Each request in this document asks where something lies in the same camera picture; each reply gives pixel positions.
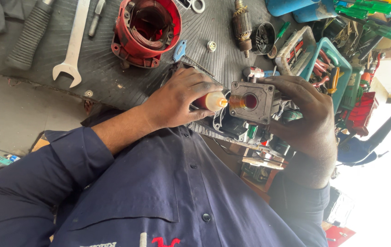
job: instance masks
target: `concrete floor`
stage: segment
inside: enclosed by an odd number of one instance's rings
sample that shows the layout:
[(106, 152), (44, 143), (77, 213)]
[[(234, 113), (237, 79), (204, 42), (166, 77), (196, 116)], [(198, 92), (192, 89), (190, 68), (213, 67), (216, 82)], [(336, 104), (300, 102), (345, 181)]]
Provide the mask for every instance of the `concrete floor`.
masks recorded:
[(8, 79), (0, 75), (1, 150), (25, 155), (43, 131), (72, 130), (87, 117), (77, 97)]

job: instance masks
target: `red embroidered logo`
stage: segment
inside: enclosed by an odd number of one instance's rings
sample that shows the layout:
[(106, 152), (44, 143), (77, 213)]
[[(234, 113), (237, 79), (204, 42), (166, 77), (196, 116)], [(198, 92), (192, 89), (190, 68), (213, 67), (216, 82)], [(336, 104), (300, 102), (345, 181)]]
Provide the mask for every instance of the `red embroidered logo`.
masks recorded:
[(153, 238), (153, 241), (151, 241), (151, 243), (154, 243), (154, 242), (157, 242), (157, 247), (174, 247), (174, 244), (180, 243), (180, 239), (178, 239), (178, 238), (173, 239), (173, 241), (171, 241), (170, 245), (164, 245), (162, 237)]

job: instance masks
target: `shirt sleeve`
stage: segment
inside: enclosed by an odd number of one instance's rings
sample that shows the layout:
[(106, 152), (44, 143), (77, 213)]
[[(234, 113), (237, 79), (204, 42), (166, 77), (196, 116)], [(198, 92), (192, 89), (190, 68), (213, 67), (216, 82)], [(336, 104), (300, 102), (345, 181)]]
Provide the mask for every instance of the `shirt sleeve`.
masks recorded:
[(270, 207), (306, 246), (328, 246), (321, 223), (330, 201), (330, 184), (322, 189), (305, 188), (279, 172), (268, 194)]
[(56, 132), (50, 144), (0, 170), (0, 246), (49, 246), (51, 213), (114, 161), (90, 128)]

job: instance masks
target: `shirt button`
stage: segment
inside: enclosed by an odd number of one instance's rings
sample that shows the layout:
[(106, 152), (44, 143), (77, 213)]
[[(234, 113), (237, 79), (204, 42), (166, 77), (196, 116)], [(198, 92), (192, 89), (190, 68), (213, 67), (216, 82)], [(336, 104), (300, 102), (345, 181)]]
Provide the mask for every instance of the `shirt button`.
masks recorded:
[(211, 220), (211, 216), (209, 214), (204, 214), (202, 219), (204, 222), (209, 222)]

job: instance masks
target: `spanner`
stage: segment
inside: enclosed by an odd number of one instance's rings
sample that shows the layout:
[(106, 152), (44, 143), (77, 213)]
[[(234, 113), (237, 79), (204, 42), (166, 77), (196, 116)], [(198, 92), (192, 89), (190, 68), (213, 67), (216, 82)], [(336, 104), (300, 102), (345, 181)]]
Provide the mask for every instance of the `spanner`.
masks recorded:
[(78, 72), (78, 55), (83, 40), (84, 28), (86, 26), (87, 12), (89, 11), (90, 0), (78, 0), (76, 6), (75, 19), (73, 20), (72, 31), (70, 33), (69, 46), (67, 47), (66, 59), (52, 70), (54, 80), (60, 72), (66, 72), (73, 76), (70, 87), (75, 87), (81, 82)]

